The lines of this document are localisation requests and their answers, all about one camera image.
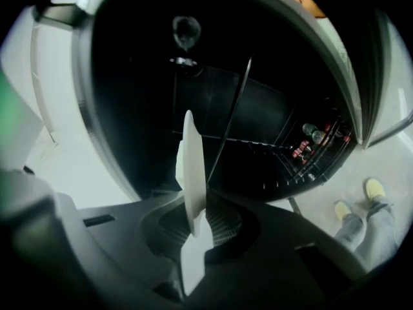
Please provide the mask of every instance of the sneaker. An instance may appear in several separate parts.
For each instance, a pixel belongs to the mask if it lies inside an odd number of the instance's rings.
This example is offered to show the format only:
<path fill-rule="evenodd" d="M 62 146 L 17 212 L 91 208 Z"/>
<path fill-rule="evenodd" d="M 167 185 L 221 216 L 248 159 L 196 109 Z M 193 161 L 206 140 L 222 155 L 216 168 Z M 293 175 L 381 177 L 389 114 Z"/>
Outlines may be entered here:
<path fill-rule="evenodd" d="M 351 206 L 346 201 L 337 201 L 334 206 L 339 221 L 343 221 L 344 217 L 352 213 Z"/>
<path fill-rule="evenodd" d="M 380 181 L 370 178 L 366 181 L 366 193 L 370 201 L 374 201 L 378 196 L 385 197 L 385 189 Z"/>

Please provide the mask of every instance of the white wall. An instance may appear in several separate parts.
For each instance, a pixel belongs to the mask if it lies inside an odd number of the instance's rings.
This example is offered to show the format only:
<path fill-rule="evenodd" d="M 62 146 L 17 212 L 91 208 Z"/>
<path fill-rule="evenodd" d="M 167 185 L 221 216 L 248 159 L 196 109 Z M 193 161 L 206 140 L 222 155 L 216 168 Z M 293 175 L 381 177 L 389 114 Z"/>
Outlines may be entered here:
<path fill-rule="evenodd" d="M 72 79 L 71 31 L 34 25 L 28 8 L 5 44 L 1 63 L 6 75 L 35 114 L 47 116 L 55 140 L 43 128 L 26 164 L 53 190 L 71 196 L 77 208 L 130 202 L 101 161 L 80 115 Z"/>

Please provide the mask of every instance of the bottle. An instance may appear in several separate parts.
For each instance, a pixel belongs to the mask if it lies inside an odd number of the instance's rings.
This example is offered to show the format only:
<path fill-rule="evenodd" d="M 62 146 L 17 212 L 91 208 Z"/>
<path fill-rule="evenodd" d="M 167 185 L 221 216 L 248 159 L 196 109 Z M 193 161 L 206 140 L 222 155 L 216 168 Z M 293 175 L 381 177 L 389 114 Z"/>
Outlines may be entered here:
<path fill-rule="evenodd" d="M 325 137 L 325 132 L 320 131 L 320 130 L 316 130 L 311 135 L 312 141 L 314 141 L 314 143 L 316 143 L 317 145 L 319 145 L 323 141 L 324 137 Z"/>
<path fill-rule="evenodd" d="M 305 134 L 306 136 L 311 137 L 311 135 L 312 135 L 316 130 L 318 130 L 318 129 L 317 129 L 317 127 L 316 127 L 315 125 L 313 125 L 313 124 L 305 123 L 305 124 L 303 125 L 303 132 L 304 132 L 304 134 Z"/>

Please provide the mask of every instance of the jeans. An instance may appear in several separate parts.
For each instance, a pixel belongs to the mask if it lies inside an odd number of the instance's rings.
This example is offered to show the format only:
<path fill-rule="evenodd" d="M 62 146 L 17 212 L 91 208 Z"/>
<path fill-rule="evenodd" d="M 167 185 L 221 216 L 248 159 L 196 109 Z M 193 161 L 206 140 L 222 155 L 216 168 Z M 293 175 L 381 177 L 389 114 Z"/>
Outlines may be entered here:
<path fill-rule="evenodd" d="M 395 255 L 398 247 L 394 241 L 394 215 L 383 196 L 372 201 L 367 214 L 366 235 L 358 246 L 362 230 L 361 218 L 354 213 L 348 214 L 335 239 L 354 252 L 366 269 L 371 270 Z"/>

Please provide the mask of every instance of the leg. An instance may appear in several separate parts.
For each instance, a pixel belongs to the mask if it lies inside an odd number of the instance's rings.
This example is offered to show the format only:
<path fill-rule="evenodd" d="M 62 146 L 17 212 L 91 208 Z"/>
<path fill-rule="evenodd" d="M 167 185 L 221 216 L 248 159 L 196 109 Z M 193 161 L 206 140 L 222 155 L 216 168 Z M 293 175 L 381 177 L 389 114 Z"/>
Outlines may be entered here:
<path fill-rule="evenodd" d="M 338 201 L 335 211 L 343 225 L 334 238 L 349 251 L 354 252 L 360 243 L 363 221 L 351 211 L 351 206 L 347 202 Z"/>
<path fill-rule="evenodd" d="M 368 269 L 373 269 L 393 257 L 398 248 L 394 241 L 395 219 L 383 186 L 370 179 L 366 188 L 371 207 L 367 214 L 366 236 L 356 254 L 364 259 Z"/>

